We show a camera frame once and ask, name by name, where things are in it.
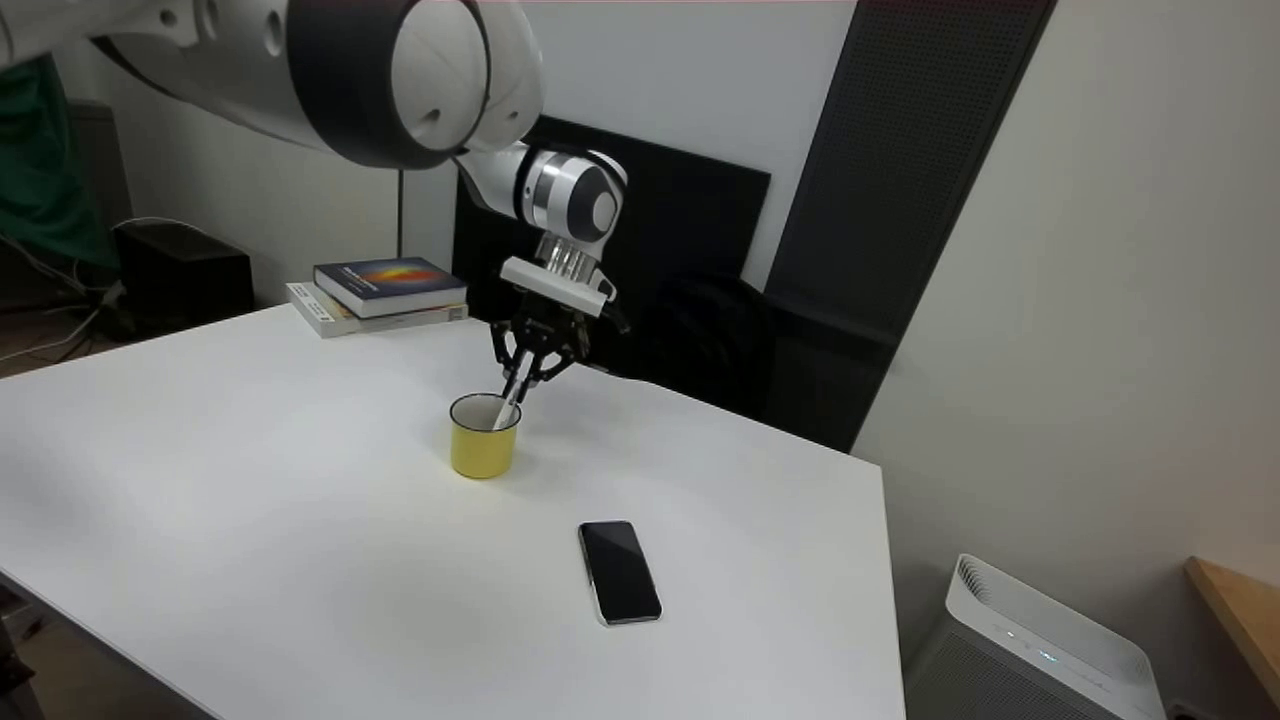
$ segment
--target black screen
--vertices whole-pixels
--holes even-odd
[[[631,523],[585,523],[576,535],[607,625],[655,618],[665,611]]]

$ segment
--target gray wall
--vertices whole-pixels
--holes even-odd
[[[73,99],[116,108],[123,177],[139,217],[180,217],[250,254],[257,292],[318,261],[394,252],[394,177],[291,147],[163,99],[93,48],[61,52]]]
[[[856,442],[907,646],[957,553],[1270,715],[1186,591],[1280,581],[1280,3],[1064,0]]]

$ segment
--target cup rim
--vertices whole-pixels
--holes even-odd
[[[464,420],[456,415],[456,408],[469,404],[469,399],[499,399],[499,404],[511,408],[511,415],[509,415],[505,429],[473,429],[473,423],[464,423]],[[494,392],[469,392],[469,396],[459,396],[459,399],[448,404],[448,420],[451,420],[451,429],[464,429],[464,430],[499,434],[499,430],[511,430],[511,429],[524,420],[524,408],[511,404],[511,399],[505,399],[505,396],[494,396]]]

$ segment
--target book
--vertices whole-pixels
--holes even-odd
[[[379,330],[379,329],[403,329],[403,322],[451,322],[469,317],[469,304],[441,304],[441,309],[359,319],[314,284],[286,284],[286,300],[318,335],[355,335],[355,330]]]
[[[400,254],[400,261],[355,261],[355,264],[314,264],[314,288],[341,300],[355,317],[394,317],[414,309],[464,304],[469,284],[443,268]]]

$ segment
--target gray trash bin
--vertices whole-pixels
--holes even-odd
[[[907,671],[913,720],[1164,720],[1152,660],[1123,637],[958,554],[946,611]]]

